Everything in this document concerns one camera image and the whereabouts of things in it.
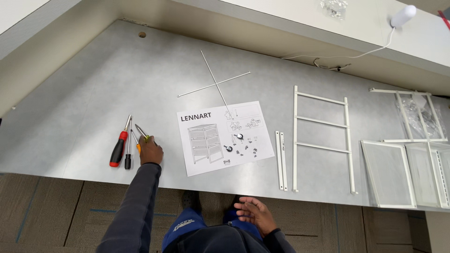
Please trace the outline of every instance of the hand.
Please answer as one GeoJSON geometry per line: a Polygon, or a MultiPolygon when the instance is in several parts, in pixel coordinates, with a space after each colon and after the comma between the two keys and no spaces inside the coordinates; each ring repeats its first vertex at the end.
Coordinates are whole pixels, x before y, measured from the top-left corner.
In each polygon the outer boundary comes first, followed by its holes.
{"type": "Polygon", "coordinates": [[[145,142],[145,138],[141,136],[139,138],[139,144],[141,146],[141,153],[139,154],[141,165],[150,162],[161,164],[164,152],[162,151],[161,146],[156,145],[154,136],[150,136],[147,142],[145,142]]]}
{"type": "Polygon", "coordinates": [[[239,201],[245,203],[234,203],[234,208],[240,209],[236,211],[236,214],[248,216],[241,216],[239,220],[256,225],[262,238],[277,228],[272,214],[261,201],[252,197],[240,197],[239,201]]]}

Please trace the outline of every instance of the instruction manual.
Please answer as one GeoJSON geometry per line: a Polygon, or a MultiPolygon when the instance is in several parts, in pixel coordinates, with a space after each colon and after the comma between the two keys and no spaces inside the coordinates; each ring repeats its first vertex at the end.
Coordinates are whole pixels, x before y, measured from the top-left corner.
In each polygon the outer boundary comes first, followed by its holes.
{"type": "Polygon", "coordinates": [[[259,101],[177,113],[188,176],[273,157],[259,101]]]}

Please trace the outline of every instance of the white device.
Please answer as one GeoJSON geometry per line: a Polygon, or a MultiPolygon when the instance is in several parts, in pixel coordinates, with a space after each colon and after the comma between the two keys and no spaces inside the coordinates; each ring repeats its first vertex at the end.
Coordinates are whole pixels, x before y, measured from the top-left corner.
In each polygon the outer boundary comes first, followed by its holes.
{"type": "Polygon", "coordinates": [[[391,26],[399,28],[416,15],[417,9],[414,5],[408,5],[397,12],[391,19],[391,26]]]}

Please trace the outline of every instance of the yellow screwdriver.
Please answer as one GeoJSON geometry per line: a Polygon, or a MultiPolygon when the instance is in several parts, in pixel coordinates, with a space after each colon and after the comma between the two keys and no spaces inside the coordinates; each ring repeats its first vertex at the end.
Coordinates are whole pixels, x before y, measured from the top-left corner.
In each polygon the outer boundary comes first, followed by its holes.
{"type": "Polygon", "coordinates": [[[136,141],[136,148],[138,148],[138,151],[139,151],[139,153],[140,153],[140,144],[139,144],[139,142],[138,142],[138,140],[136,139],[136,136],[135,136],[135,134],[133,133],[133,129],[130,129],[130,131],[131,131],[131,134],[133,135],[133,137],[135,138],[135,141],[136,141]]]}

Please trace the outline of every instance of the red screwdriver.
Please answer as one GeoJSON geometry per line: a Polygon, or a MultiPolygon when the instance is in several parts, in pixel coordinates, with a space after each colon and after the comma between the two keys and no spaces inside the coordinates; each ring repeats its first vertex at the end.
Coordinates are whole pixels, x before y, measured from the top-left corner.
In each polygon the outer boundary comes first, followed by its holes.
{"type": "Polygon", "coordinates": [[[116,143],[116,146],[114,147],[114,150],[111,154],[111,159],[109,160],[109,165],[111,167],[119,167],[120,161],[123,157],[123,151],[125,150],[125,141],[128,138],[128,128],[130,127],[130,121],[131,121],[131,115],[128,116],[128,119],[126,121],[125,128],[119,135],[119,140],[116,143]]]}

